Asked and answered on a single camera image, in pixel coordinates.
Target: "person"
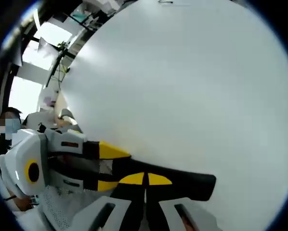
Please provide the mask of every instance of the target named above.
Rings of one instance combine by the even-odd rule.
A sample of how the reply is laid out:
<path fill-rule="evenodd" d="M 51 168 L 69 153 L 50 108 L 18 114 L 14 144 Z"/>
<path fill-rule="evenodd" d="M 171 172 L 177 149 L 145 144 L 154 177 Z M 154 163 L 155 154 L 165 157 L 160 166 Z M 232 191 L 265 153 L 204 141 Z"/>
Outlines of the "person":
<path fill-rule="evenodd" d="M 12 229 L 6 230 L 25 230 L 25 231 L 48 231 L 40 217 L 40 209 L 32 206 L 31 197 L 26 196 L 22 199 L 17 198 L 10 191 L 2 180 L 0 173 L 0 210 L 8 214 L 8 221 Z"/>
<path fill-rule="evenodd" d="M 7 107 L 0 115 L 0 134 L 5 134 L 6 140 L 11 140 L 12 134 L 21 129 L 21 113 L 14 107 Z"/>
<path fill-rule="evenodd" d="M 20 121 L 20 114 L 21 112 L 15 108 L 8 108 L 4 111 L 4 114 L 2 114 L 1 119 L 1 125 L 7 126 L 7 123 L 3 123 L 3 120 L 5 119 L 17 119 Z M 22 123 L 22 125 L 19 125 L 19 122 L 13 121 L 12 123 L 12 128 L 13 129 L 7 129 L 7 128 L 0 128 L 1 131 L 9 131 L 12 133 L 15 133 L 17 129 L 21 128 L 31 128 L 34 130 L 40 129 L 40 127 L 44 126 L 46 128 L 59 128 L 59 127 L 68 127 L 70 123 L 65 123 L 65 121 L 62 121 L 62 119 L 56 117 L 54 113 L 52 112 L 37 112 L 37 113 L 32 113 L 27 116 L 25 121 Z M 72 165 L 74 167 L 78 167 L 79 169 L 83 169 L 85 167 L 87 168 L 93 168 L 91 166 L 91 163 L 87 163 L 87 165 L 83 162 L 76 161 L 75 159 L 68 160 L 64 159 L 65 164 Z M 13 214 L 17 217 L 16 220 L 19 222 L 20 226 L 25 230 L 25 231 L 48 231 L 51 230 L 48 226 L 48 222 L 43 219 L 44 217 L 44 211 L 42 210 L 43 207 L 49 206 L 48 204 L 45 204 L 44 197 L 47 198 L 48 195 L 54 195 L 53 192 L 58 191 L 58 194 L 64 194 L 66 193 L 64 190 L 60 190 L 56 187 L 50 187 L 46 188 L 45 191 L 43 192 L 43 197 L 41 197 L 40 201 L 40 206 L 33 207 L 31 203 L 31 197 L 27 196 L 25 198 L 17 198 L 14 193 L 9 190 L 6 187 L 7 184 L 4 183 L 2 180 L 1 174 L 0 174 L 0 194 L 3 197 L 3 200 L 7 204 L 8 208 L 13 212 Z M 68 196 L 64 196 L 61 199 L 59 203 L 55 206 L 55 208 L 59 209 L 65 209 L 68 207 L 67 213 L 68 215 L 73 215 L 77 211 L 85 208 L 87 205 L 95 201 L 97 198 L 99 198 L 102 195 L 110 195 L 112 191 L 108 192 L 94 192 L 94 191 L 83 191 L 82 193 L 76 192 L 73 193 L 72 195 L 70 192 L 67 192 Z M 51 203 L 55 204 L 58 200 L 58 198 L 54 198 L 55 201 L 51 201 Z M 188 220 L 183 219 L 183 223 L 185 225 L 185 228 L 187 231 L 195 231 L 193 227 L 189 224 Z"/>
<path fill-rule="evenodd" d="M 62 119 L 63 116 L 73 118 L 71 112 L 63 109 L 62 113 L 64 114 L 61 117 L 57 117 L 53 110 L 31 113 L 23 121 L 22 127 L 39 132 L 44 132 L 46 128 L 58 129 L 61 132 L 66 132 L 68 129 L 80 131 L 77 125 L 74 126 L 69 121 Z"/>

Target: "face mask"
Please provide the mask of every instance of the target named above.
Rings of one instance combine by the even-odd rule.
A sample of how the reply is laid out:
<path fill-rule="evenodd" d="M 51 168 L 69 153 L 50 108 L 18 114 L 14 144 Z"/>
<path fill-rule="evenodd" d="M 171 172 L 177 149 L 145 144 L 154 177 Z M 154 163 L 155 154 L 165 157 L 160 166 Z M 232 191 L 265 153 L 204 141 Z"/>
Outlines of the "face mask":
<path fill-rule="evenodd" d="M 17 133 L 21 129 L 21 122 L 19 119 L 6 119 L 5 120 L 5 133 L 13 134 Z"/>

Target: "yellow circle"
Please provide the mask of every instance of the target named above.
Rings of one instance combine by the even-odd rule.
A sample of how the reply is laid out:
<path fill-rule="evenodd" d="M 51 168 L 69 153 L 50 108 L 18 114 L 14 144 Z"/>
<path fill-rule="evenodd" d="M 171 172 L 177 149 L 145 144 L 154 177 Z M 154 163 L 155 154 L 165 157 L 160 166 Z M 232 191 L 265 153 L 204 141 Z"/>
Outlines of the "yellow circle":
<path fill-rule="evenodd" d="M 32 165 L 32 164 L 37 164 L 37 160 L 34 160 L 34 159 L 31 159 L 29 160 L 26 165 L 25 165 L 25 169 L 24 169 L 24 172 L 25 172 L 25 177 L 26 177 L 26 180 L 31 183 L 31 184 L 35 184 L 36 182 L 33 182 L 31 181 L 30 177 L 29 177 L 29 174 L 28 174 L 28 170 L 29 170 L 29 167 Z"/>

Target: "black circle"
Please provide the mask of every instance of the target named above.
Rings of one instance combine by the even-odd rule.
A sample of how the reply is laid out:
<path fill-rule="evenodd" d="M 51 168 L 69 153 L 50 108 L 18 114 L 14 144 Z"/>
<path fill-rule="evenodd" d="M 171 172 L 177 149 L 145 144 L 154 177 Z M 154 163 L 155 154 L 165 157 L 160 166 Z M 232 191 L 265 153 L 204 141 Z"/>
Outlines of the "black circle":
<path fill-rule="evenodd" d="M 28 177 L 32 182 L 37 182 L 39 178 L 39 167 L 36 163 L 33 163 L 28 168 Z"/>

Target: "cable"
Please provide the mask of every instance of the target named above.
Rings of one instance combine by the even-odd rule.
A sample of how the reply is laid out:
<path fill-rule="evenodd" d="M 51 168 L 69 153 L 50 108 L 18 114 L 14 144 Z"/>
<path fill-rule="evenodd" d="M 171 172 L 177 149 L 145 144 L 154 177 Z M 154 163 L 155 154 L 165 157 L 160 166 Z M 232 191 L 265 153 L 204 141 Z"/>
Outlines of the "cable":
<path fill-rule="evenodd" d="M 64 69 L 64 73 L 66 74 L 67 73 L 67 68 L 65 69 L 65 66 L 62 65 L 63 69 Z"/>
<path fill-rule="evenodd" d="M 55 72 L 57 72 L 58 70 L 56 70 Z M 60 72 L 63 72 L 64 73 L 64 71 L 60 71 Z"/>
<path fill-rule="evenodd" d="M 16 196 L 16 195 L 13 195 L 13 196 L 11 196 L 11 197 L 8 197 L 8 198 L 4 199 L 4 201 L 9 201 L 9 200 L 12 200 L 12 199 L 14 199 L 14 198 L 17 198 L 17 196 Z"/>
<path fill-rule="evenodd" d="M 58 81 L 58 78 L 55 76 L 51 76 L 51 79 L 55 79 L 56 81 Z"/>
<path fill-rule="evenodd" d="M 173 1 L 166 1 L 166 0 L 159 0 L 158 2 L 159 3 L 171 3 L 171 4 L 174 3 Z"/>
<path fill-rule="evenodd" d="M 58 88 L 59 88 L 59 90 L 61 90 L 60 73 L 61 73 L 61 64 L 58 65 Z"/>

